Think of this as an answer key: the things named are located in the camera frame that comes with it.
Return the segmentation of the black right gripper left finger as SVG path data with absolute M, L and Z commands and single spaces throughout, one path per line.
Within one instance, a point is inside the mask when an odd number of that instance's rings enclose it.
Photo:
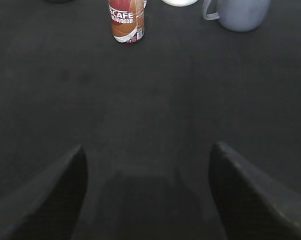
M 87 156 L 78 145 L 0 200 L 0 240 L 70 240 L 87 186 Z

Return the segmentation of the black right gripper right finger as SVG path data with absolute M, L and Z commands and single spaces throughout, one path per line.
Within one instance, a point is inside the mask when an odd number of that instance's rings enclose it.
M 301 194 L 224 142 L 210 151 L 209 187 L 229 240 L 301 240 Z

